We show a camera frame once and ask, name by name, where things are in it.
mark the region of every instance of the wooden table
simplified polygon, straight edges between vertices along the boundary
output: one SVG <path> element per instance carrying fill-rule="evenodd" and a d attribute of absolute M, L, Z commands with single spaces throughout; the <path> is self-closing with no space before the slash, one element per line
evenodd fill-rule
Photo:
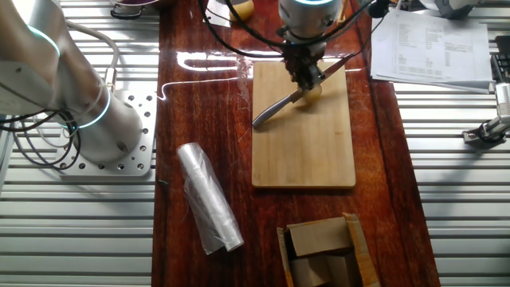
<path fill-rule="evenodd" d="M 276 0 L 255 1 L 249 24 L 273 40 L 281 25 Z M 216 27 L 233 46 L 269 48 L 241 29 Z M 362 17 L 327 54 L 357 52 L 369 37 Z M 346 66 L 356 187 L 256 190 L 251 184 L 253 61 L 220 46 L 202 23 L 196 1 L 177 1 L 161 15 L 157 183 L 152 285 L 285 286 L 277 227 L 355 213 L 382 286 L 439 286 L 418 187 L 391 84 L 369 79 L 370 46 Z M 194 218 L 186 216 L 176 156 L 199 143 L 245 239 L 232 253 L 204 253 Z"/>

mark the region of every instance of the cardboard box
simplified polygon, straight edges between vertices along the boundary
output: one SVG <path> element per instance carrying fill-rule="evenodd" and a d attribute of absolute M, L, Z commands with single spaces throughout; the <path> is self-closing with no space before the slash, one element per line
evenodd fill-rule
<path fill-rule="evenodd" d="M 288 225 L 287 230 L 277 229 L 288 287 L 301 287 L 302 281 L 295 282 L 295 280 L 302 280 L 303 274 L 311 272 L 310 268 L 301 269 L 300 274 L 293 275 L 296 269 L 292 270 L 289 262 L 302 259 L 308 259 L 309 262 L 310 258 L 317 258 L 317 256 L 326 258 L 330 281 L 325 282 L 323 286 L 380 286 L 358 217 L 354 214 L 343 214 L 343 216 L 343 218 Z M 323 270 L 320 273 L 324 273 L 324 264 L 315 264 L 315 268 L 317 266 L 322 266 Z"/>
<path fill-rule="evenodd" d="M 354 252 L 344 256 L 326 256 L 326 264 L 330 276 L 331 287 L 363 286 L 359 274 L 358 262 Z"/>
<path fill-rule="evenodd" d="M 296 287 L 316 287 L 331 281 L 325 256 L 292 260 L 290 269 Z"/>
<path fill-rule="evenodd" d="M 287 225 L 296 256 L 352 247 L 345 218 L 330 218 L 318 222 Z"/>

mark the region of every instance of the plastic bag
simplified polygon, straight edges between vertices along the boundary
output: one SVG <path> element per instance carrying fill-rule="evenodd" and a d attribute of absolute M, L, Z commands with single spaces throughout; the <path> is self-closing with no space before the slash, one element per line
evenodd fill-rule
<path fill-rule="evenodd" d="M 232 251 L 245 242 L 236 218 L 225 200 L 206 153 L 198 143 L 187 143 L 177 149 L 184 177 L 184 192 L 190 204 L 202 247 L 211 254 L 223 246 Z"/>

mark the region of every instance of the wooden cutting board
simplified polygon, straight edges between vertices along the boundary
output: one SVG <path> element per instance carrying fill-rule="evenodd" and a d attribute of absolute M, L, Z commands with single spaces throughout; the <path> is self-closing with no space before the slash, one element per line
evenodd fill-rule
<path fill-rule="evenodd" d="M 320 63 L 324 70 L 331 62 Z M 258 62 L 253 71 L 253 118 L 296 90 L 281 62 Z M 345 69 L 322 84 L 312 105 L 288 104 L 253 130 L 255 187 L 353 187 L 351 123 Z"/>

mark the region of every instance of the stack of papers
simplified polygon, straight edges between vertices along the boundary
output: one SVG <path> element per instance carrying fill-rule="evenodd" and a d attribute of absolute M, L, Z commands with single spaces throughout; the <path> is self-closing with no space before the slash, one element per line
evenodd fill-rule
<path fill-rule="evenodd" d="M 376 80 L 485 93 L 493 82 L 485 24 L 392 10 L 371 41 Z"/>

